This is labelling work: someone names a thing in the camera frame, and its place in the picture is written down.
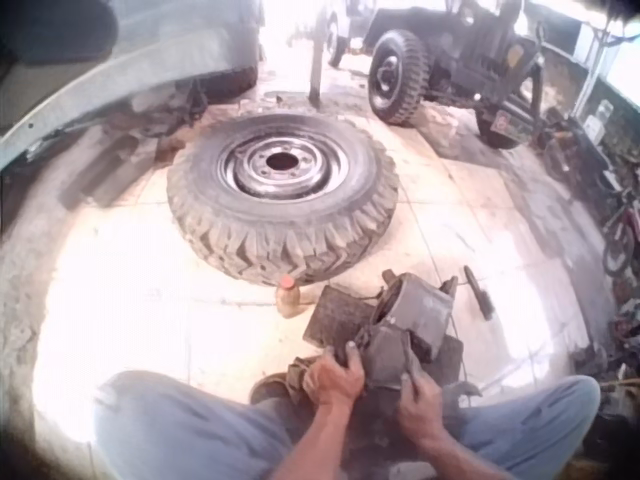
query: man's left hand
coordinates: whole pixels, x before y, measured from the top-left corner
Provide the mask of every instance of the man's left hand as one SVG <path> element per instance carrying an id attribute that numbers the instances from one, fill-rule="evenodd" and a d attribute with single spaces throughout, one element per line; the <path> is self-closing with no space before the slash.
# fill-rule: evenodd
<path id="1" fill-rule="evenodd" d="M 307 371 L 303 386 L 318 407 L 326 405 L 351 409 L 362 393 L 364 368 L 355 343 L 348 342 L 346 352 L 347 368 L 336 362 L 333 348 L 328 347 Z"/>

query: orange bottle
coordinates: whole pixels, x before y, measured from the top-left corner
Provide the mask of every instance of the orange bottle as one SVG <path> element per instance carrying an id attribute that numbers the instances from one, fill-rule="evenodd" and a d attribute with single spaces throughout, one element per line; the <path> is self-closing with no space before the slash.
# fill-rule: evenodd
<path id="1" fill-rule="evenodd" d="M 300 287 L 291 275 L 284 275 L 276 289 L 276 308 L 284 318 L 295 317 L 299 313 Z"/>

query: workshop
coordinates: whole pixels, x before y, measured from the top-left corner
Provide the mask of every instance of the workshop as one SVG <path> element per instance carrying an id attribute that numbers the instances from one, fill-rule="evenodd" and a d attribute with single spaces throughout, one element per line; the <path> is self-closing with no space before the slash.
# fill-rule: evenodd
<path id="1" fill-rule="evenodd" d="M 0 0 L 0 480 L 640 478 L 640 5 Z"/>

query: leg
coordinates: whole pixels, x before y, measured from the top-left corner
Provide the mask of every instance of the leg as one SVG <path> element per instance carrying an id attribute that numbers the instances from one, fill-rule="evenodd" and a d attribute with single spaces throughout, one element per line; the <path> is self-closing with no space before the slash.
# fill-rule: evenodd
<path id="1" fill-rule="evenodd" d="M 291 449 L 274 415 L 147 372 L 101 388 L 95 426 L 122 480 L 263 478 Z"/>
<path id="2" fill-rule="evenodd" d="M 517 478 L 552 479 L 580 446 L 600 404 L 589 377 L 488 407 L 463 409 L 458 440 Z"/>

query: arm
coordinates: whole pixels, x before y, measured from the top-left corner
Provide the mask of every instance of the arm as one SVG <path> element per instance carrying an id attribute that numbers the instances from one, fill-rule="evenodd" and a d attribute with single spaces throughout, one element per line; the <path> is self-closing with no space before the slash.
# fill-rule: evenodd
<path id="1" fill-rule="evenodd" d="M 402 377 L 398 421 L 425 459 L 444 480 L 512 478 L 455 441 L 442 424 L 442 392 L 421 368 Z"/>
<path id="2" fill-rule="evenodd" d="M 353 403 L 364 388 L 358 349 L 347 344 L 348 368 L 325 350 L 304 378 L 304 389 L 318 406 L 311 427 L 280 464 L 271 480 L 333 480 L 337 477 Z"/>

